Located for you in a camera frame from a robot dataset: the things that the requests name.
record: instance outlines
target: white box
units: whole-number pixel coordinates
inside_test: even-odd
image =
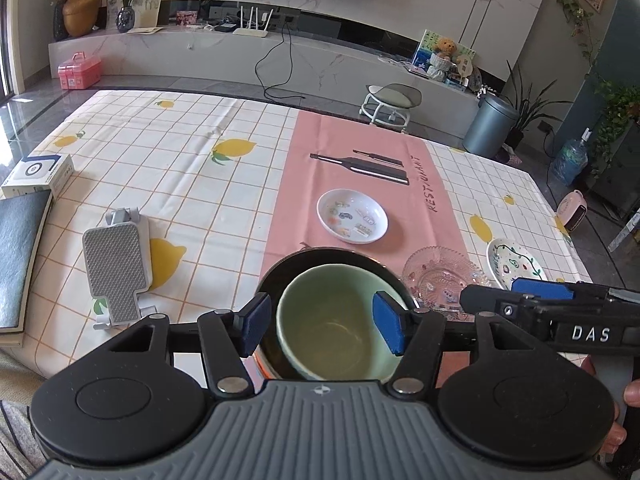
[[[5,179],[2,192],[12,198],[50,189],[53,199],[57,200],[73,172],[70,155],[25,156]]]

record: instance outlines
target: stuffed toy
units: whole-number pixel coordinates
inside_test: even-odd
[[[458,46],[455,41],[448,38],[440,38],[431,54],[427,77],[443,82],[447,78],[447,73],[451,70],[451,67],[453,67],[451,58],[457,49]]]

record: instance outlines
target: gray trash can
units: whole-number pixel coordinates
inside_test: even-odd
[[[507,101],[492,94],[483,95],[479,107],[462,145],[469,153],[494,158],[516,123],[518,112]]]

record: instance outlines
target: gray floor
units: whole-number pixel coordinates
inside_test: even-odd
[[[0,140],[0,181],[4,180],[15,161],[28,155],[67,116],[102,88],[171,89],[264,100],[260,86],[206,79],[104,76],[91,90],[73,92],[62,91],[57,80],[46,80],[20,95],[20,100],[13,99],[0,107],[2,134],[6,138],[6,141]],[[290,92],[277,89],[273,94],[282,97],[291,95]],[[362,120],[357,106],[329,99],[297,96],[285,98],[282,103]],[[459,138],[419,124],[410,124],[408,132],[448,146],[461,147]],[[8,146],[3,147],[3,143],[8,143]],[[562,200],[570,189],[562,186],[553,176],[547,177],[549,159],[543,153],[521,144],[517,154],[522,160],[520,169],[533,177],[546,200],[555,209],[558,201]],[[590,210],[587,218],[572,233],[572,240],[591,279],[603,285],[640,290],[640,247],[633,238],[628,237],[613,254],[609,254],[606,246],[620,231],[622,225],[610,219],[596,196],[587,194],[586,199]]]

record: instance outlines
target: pink box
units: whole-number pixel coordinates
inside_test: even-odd
[[[97,56],[87,57],[76,52],[72,59],[58,68],[60,86],[64,90],[85,90],[100,81],[102,62]]]

